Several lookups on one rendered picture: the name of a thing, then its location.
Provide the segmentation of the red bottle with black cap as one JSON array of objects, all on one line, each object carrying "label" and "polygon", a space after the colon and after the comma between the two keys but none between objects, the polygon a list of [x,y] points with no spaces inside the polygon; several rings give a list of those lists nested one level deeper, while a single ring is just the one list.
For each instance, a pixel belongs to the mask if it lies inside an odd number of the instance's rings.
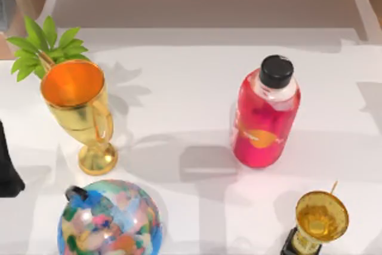
[{"label": "red bottle with black cap", "polygon": [[241,83],[231,132],[234,156],[251,168],[274,164],[286,145],[300,106],[292,62],[267,56]]}]

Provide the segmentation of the large gold trophy cup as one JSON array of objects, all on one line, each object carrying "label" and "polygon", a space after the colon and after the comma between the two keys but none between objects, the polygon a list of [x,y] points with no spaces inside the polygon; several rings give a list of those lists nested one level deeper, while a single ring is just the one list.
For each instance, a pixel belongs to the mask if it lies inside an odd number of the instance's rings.
[{"label": "large gold trophy cup", "polygon": [[42,51],[38,57],[45,70],[40,91],[49,110],[65,132],[83,145],[78,153],[80,169],[92,176],[110,172],[118,153],[110,142],[114,125],[104,72],[89,60],[56,64]]}]

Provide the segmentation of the colourful globe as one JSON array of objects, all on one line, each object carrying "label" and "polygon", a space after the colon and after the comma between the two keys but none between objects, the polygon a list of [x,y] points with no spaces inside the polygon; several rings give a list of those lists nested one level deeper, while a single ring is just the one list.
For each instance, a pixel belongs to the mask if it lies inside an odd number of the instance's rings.
[{"label": "colourful globe", "polygon": [[158,207],[140,186],[99,180],[66,189],[57,228],[60,255],[158,255],[162,222]]}]

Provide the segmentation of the green leafy plant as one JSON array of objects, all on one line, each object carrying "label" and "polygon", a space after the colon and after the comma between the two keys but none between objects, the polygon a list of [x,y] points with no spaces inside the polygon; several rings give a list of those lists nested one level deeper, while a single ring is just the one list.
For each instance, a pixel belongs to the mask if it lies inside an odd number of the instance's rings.
[{"label": "green leafy plant", "polygon": [[7,42],[17,47],[11,73],[16,73],[16,81],[20,82],[33,74],[39,79],[45,75],[45,69],[38,57],[44,52],[55,64],[66,60],[86,60],[84,54],[88,51],[83,41],[76,36],[79,27],[65,30],[61,35],[57,32],[56,23],[51,16],[47,16],[42,26],[32,18],[24,16],[27,36],[9,36]]}]

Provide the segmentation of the small gold trophy black base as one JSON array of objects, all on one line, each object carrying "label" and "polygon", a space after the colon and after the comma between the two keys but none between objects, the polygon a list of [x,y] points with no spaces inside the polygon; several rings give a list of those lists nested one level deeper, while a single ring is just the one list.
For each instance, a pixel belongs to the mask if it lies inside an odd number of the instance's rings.
[{"label": "small gold trophy black base", "polygon": [[295,207],[296,226],[292,228],[280,255],[320,255],[323,244],[343,236],[349,226],[349,214],[334,195],[338,182],[329,192],[305,193]]}]

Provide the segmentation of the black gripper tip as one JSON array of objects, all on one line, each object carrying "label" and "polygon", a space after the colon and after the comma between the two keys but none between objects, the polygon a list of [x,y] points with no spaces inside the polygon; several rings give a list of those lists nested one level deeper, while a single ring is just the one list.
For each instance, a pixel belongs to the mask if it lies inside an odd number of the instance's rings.
[{"label": "black gripper tip", "polygon": [[15,198],[24,189],[25,183],[12,163],[0,120],[0,198]]}]

